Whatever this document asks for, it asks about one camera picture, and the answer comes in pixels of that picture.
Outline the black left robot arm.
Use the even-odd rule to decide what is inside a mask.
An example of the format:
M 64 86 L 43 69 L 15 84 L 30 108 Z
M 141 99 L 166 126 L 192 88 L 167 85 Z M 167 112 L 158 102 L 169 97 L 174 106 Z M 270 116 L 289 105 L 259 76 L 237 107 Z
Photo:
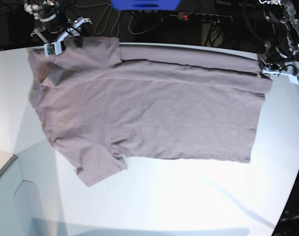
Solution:
M 271 25 L 269 38 L 260 36 L 247 15 L 248 1 L 242 2 L 242 14 L 254 38 L 264 43 L 259 67 L 264 74 L 299 75 L 299 17 L 291 0 L 260 0 L 265 20 Z

